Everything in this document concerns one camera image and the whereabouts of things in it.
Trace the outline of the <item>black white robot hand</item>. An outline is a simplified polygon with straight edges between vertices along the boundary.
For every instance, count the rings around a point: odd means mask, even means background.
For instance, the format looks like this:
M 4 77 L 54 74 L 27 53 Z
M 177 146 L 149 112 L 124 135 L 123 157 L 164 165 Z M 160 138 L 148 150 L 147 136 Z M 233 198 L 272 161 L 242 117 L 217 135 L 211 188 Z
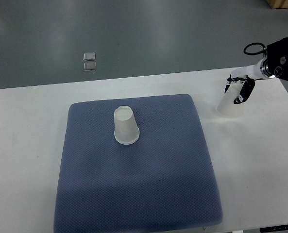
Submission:
M 231 85 L 240 84 L 241 89 L 235 96 L 233 104 L 242 104 L 248 100 L 258 80 L 266 80 L 270 78 L 270 74 L 266 70 L 267 59 L 261 59 L 256 65 L 238 68 L 231 72 L 227 79 L 224 90 L 226 93 Z

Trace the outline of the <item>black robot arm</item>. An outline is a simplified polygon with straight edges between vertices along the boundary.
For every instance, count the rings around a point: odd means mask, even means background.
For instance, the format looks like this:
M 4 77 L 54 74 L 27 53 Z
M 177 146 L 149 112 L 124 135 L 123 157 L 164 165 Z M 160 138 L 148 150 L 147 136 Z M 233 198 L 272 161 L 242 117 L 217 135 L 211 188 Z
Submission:
M 247 52 L 247 49 L 253 45 L 262 46 L 262 50 Z M 264 79 L 275 77 L 288 81 L 288 37 L 267 46 L 260 42 L 250 43 L 244 48 L 243 53 L 246 55 L 263 55 L 258 67 Z

